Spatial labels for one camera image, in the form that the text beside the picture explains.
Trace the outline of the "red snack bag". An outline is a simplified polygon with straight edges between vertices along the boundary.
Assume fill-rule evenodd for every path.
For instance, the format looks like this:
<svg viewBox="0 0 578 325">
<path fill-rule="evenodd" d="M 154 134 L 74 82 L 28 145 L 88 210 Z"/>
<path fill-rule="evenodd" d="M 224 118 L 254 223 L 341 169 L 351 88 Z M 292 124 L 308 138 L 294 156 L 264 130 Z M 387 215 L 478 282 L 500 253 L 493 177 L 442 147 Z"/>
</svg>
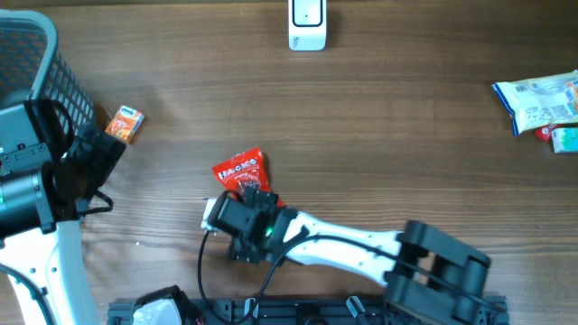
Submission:
<svg viewBox="0 0 578 325">
<path fill-rule="evenodd" d="M 239 153 L 212 167 L 212 172 L 225 190 L 243 192 L 256 188 L 272 192 L 266 170 L 265 155 L 259 147 Z"/>
</svg>

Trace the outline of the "orange tissue pack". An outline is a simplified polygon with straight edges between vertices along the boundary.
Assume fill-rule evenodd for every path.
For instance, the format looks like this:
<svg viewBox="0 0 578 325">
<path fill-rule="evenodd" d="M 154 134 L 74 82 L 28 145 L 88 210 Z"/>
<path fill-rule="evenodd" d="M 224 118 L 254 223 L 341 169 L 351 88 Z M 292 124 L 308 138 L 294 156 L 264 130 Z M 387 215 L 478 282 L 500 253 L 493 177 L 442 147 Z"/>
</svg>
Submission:
<svg viewBox="0 0 578 325">
<path fill-rule="evenodd" d="M 121 106 L 108 124 L 105 132 L 129 144 L 145 119 L 145 115 L 131 107 Z"/>
<path fill-rule="evenodd" d="M 578 100 L 577 82 L 573 82 L 573 81 L 566 82 L 564 93 L 567 97 L 569 108 L 571 108 L 573 110 L 573 113 L 576 115 L 577 110 L 578 110 L 578 107 L 577 107 L 577 100 Z"/>
</svg>

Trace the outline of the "red candy bar wrapper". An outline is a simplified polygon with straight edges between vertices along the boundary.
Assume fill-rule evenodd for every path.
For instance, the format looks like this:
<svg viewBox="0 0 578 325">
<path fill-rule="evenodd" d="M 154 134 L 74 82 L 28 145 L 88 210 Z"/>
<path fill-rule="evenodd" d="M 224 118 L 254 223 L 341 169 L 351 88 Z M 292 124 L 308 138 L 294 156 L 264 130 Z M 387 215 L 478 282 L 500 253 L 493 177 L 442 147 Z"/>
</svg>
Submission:
<svg viewBox="0 0 578 325">
<path fill-rule="evenodd" d="M 558 127 L 558 124 L 545 125 L 537 128 L 534 132 L 534 135 L 541 141 L 547 143 L 551 140 L 553 131 Z"/>
</svg>

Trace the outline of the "cream snack pouch blue seal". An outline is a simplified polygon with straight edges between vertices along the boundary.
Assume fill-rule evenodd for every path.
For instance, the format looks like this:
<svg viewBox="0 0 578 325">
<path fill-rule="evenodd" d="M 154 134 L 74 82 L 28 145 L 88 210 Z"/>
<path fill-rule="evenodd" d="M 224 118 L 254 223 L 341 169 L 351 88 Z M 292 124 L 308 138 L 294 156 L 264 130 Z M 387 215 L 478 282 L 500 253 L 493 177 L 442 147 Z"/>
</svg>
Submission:
<svg viewBox="0 0 578 325">
<path fill-rule="evenodd" d="M 577 70 L 553 76 L 496 82 L 491 85 L 511 118 L 514 136 L 550 124 L 576 124 L 565 83 L 577 82 Z"/>
</svg>

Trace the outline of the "teal tissue pack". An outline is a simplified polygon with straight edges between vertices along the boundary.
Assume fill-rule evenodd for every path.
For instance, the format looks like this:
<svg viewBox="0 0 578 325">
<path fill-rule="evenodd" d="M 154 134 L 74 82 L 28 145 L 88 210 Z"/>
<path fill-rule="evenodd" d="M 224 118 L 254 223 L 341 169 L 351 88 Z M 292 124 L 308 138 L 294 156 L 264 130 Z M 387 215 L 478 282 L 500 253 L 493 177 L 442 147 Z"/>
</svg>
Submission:
<svg viewBox="0 0 578 325">
<path fill-rule="evenodd" d="M 578 153 L 578 129 L 560 127 L 552 132 L 552 144 L 555 153 Z"/>
</svg>

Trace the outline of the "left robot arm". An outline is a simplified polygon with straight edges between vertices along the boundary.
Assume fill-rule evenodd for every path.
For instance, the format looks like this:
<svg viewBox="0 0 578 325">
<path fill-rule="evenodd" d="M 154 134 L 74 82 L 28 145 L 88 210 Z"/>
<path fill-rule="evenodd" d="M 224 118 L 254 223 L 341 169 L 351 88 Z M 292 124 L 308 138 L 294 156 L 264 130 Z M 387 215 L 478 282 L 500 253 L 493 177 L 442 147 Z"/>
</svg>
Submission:
<svg viewBox="0 0 578 325">
<path fill-rule="evenodd" d="M 126 146 L 71 117 L 51 99 L 1 110 L 1 270 L 28 324 L 96 324 L 81 247 L 81 222 L 109 212 L 100 191 Z"/>
</svg>

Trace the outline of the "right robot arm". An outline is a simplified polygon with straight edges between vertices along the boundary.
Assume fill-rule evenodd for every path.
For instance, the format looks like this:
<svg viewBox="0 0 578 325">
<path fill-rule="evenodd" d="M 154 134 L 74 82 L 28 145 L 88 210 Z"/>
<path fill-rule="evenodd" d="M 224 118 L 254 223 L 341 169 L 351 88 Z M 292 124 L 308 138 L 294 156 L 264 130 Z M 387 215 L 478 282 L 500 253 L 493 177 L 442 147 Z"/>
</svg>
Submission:
<svg viewBox="0 0 578 325">
<path fill-rule="evenodd" d="M 339 226 L 248 188 L 208 200 L 201 226 L 230 236 L 231 260 L 267 262 L 272 271 L 291 261 L 357 274 L 384 287 L 385 303 L 430 324 L 472 324 L 483 310 L 506 310 L 482 296 L 490 258 L 421 221 L 407 221 L 402 231 Z"/>
</svg>

